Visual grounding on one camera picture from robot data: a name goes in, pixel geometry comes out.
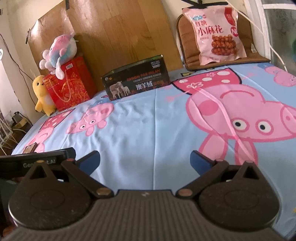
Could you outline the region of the yellow duck plush toy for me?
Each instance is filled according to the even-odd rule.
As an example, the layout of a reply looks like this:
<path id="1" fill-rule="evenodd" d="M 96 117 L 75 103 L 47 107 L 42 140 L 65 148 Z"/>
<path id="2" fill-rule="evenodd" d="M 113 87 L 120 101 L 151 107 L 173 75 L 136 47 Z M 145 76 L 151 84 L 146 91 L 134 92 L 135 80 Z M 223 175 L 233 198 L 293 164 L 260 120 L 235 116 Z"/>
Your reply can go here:
<path id="1" fill-rule="evenodd" d="M 43 111 L 47 116 L 50 116 L 56 111 L 56 106 L 48 93 L 48 90 L 43 82 L 43 78 L 44 75 L 39 75 L 32 83 L 34 93 L 38 99 L 35 105 L 35 111 Z"/>

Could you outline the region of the pastel unicorn plush toy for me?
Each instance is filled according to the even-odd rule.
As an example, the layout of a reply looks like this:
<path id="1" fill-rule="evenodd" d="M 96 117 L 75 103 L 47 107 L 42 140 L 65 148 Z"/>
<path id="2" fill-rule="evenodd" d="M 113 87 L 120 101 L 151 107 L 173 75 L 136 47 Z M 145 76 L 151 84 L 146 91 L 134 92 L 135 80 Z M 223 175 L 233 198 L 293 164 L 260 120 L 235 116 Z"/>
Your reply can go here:
<path id="1" fill-rule="evenodd" d="M 60 80 L 65 74 L 61 66 L 72 60 L 77 53 L 77 45 L 74 34 L 63 34 L 56 37 L 48 50 L 42 53 L 43 59 L 39 62 L 41 70 L 49 70 L 52 75 Z"/>

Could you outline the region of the red gift bag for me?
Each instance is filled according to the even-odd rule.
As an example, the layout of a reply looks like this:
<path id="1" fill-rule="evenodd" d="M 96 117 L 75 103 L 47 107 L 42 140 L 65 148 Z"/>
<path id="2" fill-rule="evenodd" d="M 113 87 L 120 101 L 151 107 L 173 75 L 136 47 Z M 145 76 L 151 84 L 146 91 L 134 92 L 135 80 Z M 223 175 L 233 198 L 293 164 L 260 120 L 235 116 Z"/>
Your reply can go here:
<path id="1" fill-rule="evenodd" d="M 82 56 L 78 56 L 61 66 L 62 80 L 48 74 L 43 78 L 58 111 L 74 107 L 92 99 L 98 92 L 95 82 Z"/>

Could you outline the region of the pink twisted-dough snack bag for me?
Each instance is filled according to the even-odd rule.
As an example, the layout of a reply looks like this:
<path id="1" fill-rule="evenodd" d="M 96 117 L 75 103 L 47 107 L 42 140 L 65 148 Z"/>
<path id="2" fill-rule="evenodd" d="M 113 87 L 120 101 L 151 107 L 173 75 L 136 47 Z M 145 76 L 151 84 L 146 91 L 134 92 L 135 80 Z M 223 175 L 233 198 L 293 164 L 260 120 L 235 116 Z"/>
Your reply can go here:
<path id="1" fill-rule="evenodd" d="M 193 26 L 201 65 L 247 57 L 238 35 L 238 12 L 234 8 L 222 5 L 184 8 L 183 15 Z"/>

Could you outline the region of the black sheep-print cardboard box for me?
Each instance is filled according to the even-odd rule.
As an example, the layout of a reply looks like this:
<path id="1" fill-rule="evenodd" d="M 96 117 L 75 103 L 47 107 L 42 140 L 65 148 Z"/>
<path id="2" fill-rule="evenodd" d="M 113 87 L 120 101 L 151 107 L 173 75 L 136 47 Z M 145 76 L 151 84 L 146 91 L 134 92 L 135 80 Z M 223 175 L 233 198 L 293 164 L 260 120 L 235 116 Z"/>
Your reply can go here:
<path id="1" fill-rule="evenodd" d="M 171 83 L 163 55 L 114 69 L 103 75 L 101 80 L 111 101 Z"/>

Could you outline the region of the brown seat cushion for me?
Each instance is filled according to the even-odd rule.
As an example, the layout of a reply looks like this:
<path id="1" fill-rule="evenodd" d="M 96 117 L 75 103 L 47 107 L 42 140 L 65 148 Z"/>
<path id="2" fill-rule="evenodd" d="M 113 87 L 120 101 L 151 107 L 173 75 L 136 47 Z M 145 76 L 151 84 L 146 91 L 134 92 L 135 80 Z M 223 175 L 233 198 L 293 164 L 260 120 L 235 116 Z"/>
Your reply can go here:
<path id="1" fill-rule="evenodd" d="M 201 65 L 199 60 L 200 51 L 197 47 L 194 29 L 190 21 L 185 16 L 180 15 L 177 18 L 176 28 L 184 66 L 187 70 L 204 70 L 226 65 L 270 62 L 269 59 L 261 56 L 259 53 L 251 51 L 251 45 L 253 44 L 251 24 L 241 14 L 238 15 L 238 34 L 247 57 L 234 61 Z"/>

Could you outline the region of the white window frame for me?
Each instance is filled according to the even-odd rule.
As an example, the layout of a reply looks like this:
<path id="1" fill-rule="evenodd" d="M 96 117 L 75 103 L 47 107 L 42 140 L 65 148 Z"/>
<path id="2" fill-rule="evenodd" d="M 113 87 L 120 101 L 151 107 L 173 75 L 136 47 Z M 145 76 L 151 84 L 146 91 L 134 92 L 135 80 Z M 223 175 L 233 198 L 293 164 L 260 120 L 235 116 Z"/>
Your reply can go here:
<path id="1" fill-rule="evenodd" d="M 257 50 L 278 67 L 295 68 L 295 1 L 244 1 Z"/>

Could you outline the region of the cartoon pig bed sheet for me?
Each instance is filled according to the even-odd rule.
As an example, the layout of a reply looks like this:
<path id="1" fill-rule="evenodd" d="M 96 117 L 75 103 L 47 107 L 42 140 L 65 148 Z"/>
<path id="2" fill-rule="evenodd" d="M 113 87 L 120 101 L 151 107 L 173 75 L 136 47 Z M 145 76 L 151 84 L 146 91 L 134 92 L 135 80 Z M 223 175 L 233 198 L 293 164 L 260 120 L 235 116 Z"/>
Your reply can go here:
<path id="1" fill-rule="evenodd" d="M 295 234 L 295 76 L 269 63 L 170 74 L 168 86 L 110 101 L 105 91 L 53 117 L 43 116 L 14 154 L 72 147 L 99 151 L 91 176 L 112 190 L 170 189 L 197 178 L 190 154 L 241 165 L 253 161 L 280 196 L 274 224 Z"/>

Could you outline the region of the wooden headboard panel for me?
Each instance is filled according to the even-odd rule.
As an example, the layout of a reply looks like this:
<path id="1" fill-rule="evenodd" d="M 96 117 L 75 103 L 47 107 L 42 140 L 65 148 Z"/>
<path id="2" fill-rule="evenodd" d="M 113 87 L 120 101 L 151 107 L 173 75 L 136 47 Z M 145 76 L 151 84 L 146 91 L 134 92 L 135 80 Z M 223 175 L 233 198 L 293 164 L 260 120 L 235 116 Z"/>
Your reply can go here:
<path id="1" fill-rule="evenodd" d="M 163 55 L 168 71 L 182 67 L 161 1 L 63 1 L 29 31 L 34 61 L 62 34 L 73 33 L 99 90 L 101 77 L 123 65 Z"/>

